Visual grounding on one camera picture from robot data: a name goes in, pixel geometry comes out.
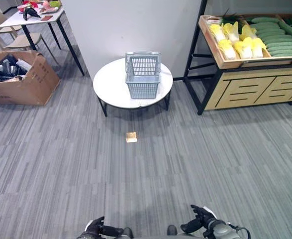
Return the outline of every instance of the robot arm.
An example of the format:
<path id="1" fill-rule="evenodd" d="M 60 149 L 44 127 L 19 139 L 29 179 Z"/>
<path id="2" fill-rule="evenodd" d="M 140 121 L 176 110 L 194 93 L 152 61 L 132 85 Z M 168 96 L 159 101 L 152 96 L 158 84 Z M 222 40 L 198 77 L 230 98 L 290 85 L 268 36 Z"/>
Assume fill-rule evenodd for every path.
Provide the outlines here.
<path id="1" fill-rule="evenodd" d="M 218 220 L 212 211 L 207 208 L 200 208 L 195 205 L 191 205 L 191 207 L 196 213 L 196 218 L 187 224 L 181 225 L 181 229 L 185 233 L 193 233 L 204 227 L 206 231 L 203 233 L 203 236 L 208 239 L 242 239 L 237 234 L 237 231 L 244 228 L 227 225 L 224 221 Z M 250 239 L 251 235 L 248 230 L 247 232 L 248 239 Z"/>

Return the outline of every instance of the black metal shelf frame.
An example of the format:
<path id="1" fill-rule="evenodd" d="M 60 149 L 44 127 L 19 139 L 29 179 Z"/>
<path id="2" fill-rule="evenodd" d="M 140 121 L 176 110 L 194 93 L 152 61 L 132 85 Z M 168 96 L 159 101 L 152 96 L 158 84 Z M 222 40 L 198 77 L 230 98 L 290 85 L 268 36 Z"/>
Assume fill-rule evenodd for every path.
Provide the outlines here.
<path id="1" fill-rule="evenodd" d="M 217 63 L 215 62 L 214 57 L 209 54 L 196 54 L 195 53 L 195 49 L 196 49 L 196 45 L 197 45 L 197 41 L 198 41 L 198 37 L 200 34 L 200 27 L 198 25 L 199 23 L 199 19 L 202 15 L 204 15 L 205 9 L 206 9 L 206 5 L 207 5 L 207 0 L 202 0 L 201 1 L 201 5 L 199 8 L 199 14 L 198 14 L 198 18 L 197 21 L 195 23 L 195 32 L 194 32 L 194 36 L 192 39 L 192 43 L 191 43 L 191 47 L 190 47 L 190 52 L 188 55 L 188 60 L 187 60 L 187 65 L 186 65 L 186 69 L 184 72 L 184 76 L 180 77 L 180 78 L 174 78 L 174 80 L 183 80 L 183 82 L 185 83 L 191 98 L 197 108 L 197 114 L 198 115 L 202 115 L 203 111 L 208 103 L 208 101 L 210 100 L 213 91 L 215 90 L 215 87 L 217 85 L 217 83 L 219 82 L 222 74 L 224 72 L 236 72 L 236 71 L 249 71 L 249 70 L 263 70 L 263 69 L 279 69 L 279 68 L 290 68 L 292 67 L 291 64 L 290 65 L 273 65 L 273 66 L 255 66 L 255 67 L 243 67 L 243 65 L 245 63 L 248 63 L 248 61 L 243 62 L 242 65 L 239 68 L 234 68 L 234 69 L 219 69 Z M 212 63 L 205 63 L 202 65 L 198 65 L 198 66 L 191 66 L 192 61 L 194 58 L 212 58 L 214 60 L 214 62 Z M 215 74 L 206 74 L 206 75 L 196 75 L 196 76 L 189 76 L 189 73 L 191 70 L 194 69 L 200 69 L 200 68 L 204 68 L 204 67 L 208 67 L 208 66 L 212 66 L 215 65 L 217 70 Z M 191 81 L 201 81 L 206 89 L 206 94 L 203 98 L 203 101 L 201 102 L 200 99 L 198 98 L 194 88 L 191 85 Z"/>

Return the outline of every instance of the cardboard box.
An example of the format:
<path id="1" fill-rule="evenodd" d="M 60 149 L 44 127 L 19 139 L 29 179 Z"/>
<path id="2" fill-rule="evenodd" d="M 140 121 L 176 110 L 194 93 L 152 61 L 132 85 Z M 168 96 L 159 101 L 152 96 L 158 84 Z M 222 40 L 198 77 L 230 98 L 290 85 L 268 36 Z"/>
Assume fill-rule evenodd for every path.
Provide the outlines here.
<path id="1" fill-rule="evenodd" d="M 60 83 L 60 78 L 36 51 L 1 51 L 0 60 L 8 53 L 32 65 L 23 80 L 0 82 L 0 104 L 44 106 Z"/>

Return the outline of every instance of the gray plastic basket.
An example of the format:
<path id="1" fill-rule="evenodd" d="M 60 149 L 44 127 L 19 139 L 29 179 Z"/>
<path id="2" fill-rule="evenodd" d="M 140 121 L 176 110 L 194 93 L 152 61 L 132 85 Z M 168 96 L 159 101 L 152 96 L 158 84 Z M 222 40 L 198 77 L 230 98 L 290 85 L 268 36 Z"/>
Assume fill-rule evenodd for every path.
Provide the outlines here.
<path id="1" fill-rule="evenodd" d="M 160 52 L 126 53 L 126 83 L 132 99 L 154 99 L 160 83 Z"/>

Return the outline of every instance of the white table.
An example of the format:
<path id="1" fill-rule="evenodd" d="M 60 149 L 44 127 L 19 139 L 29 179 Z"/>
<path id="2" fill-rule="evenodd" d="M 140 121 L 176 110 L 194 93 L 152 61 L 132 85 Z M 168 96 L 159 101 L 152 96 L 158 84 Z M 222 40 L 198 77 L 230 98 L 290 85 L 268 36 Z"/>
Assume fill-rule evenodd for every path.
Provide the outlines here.
<path id="1" fill-rule="evenodd" d="M 12 15 L 9 19 L 7 19 L 4 23 L 2 23 L 0 25 L 0 27 L 12 27 L 12 26 L 21 25 L 22 29 L 23 29 L 23 31 L 24 31 L 27 39 L 28 39 L 28 41 L 30 42 L 31 48 L 36 51 L 36 47 L 35 47 L 34 42 L 33 42 L 32 38 L 30 36 L 30 32 L 28 31 L 26 26 L 27 25 L 47 23 L 48 26 L 50 27 L 50 30 L 51 30 L 51 32 L 53 34 L 53 37 L 54 37 L 59 49 L 61 49 L 61 46 L 60 46 L 60 44 L 59 44 L 59 42 L 57 40 L 56 34 L 55 34 L 55 32 L 53 30 L 53 27 L 51 25 L 52 22 L 56 22 L 57 25 L 59 26 L 61 32 L 62 32 L 62 35 L 63 35 L 63 37 L 64 37 L 64 39 L 65 39 L 65 41 L 67 43 L 67 46 L 68 46 L 68 48 L 69 48 L 69 50 L 70 50 L 70 52 L 71 52 L 71 54 L 72 54 L 72 56 L 74 58 L 79 70 L 81 71 L 82 75 L 84 75 L 82 66 L 80 65 L 80 62 L 78 61 L 77 55 L 76 55 L 76 53 L 75 53 L 75 51 L 74 51 L 74 49 L 73 49 L 68 37 L 67 37 L 67 34 L 66 34 L 66 32 L 65 32 L 65 30 L 63 28 L 63 25 L 62 25 L 62 23 L 60 21 L 60 17 L 64 13 L 64 8 L 61 7 L 57 12 L 50 13 L 50 14 L 41 14 L 40 13 L 41 9 L 42 9 L 42 5 L 40 5 L 40 4 L 39 4 L 39 8 L 35 8 L 35 10 L 41 16 L 41 18 L 43 18 L 43 17 L 45 17 L 47 15 L 52 15 L 53 17 L 51 19 L 47 20 L 47 21 L 41 21 L 41 18 L 33 17 L 33 16 L 31 17 L 30 15 L 28 15 L 27 21 L 25 21 L 23 19 L 23 14 L 18 10 L 14 15 Z"/>
<path id="2" fill-rule="evenodd" d="M 103 66 L 94 77 L 93 87 L 105 116 L 107 116 L 107 105 L 122 109 L 136 109 L 153 105 L 162 99 L 165 100 L 166 110 L 168 110 L 173 77 L 164 64 L 161 64 L 160 74 L 161 83 L 158 86 L 156 98 L 134 100 L 130 97 L 125 82 L 125 59 L 122 58 Z"/>

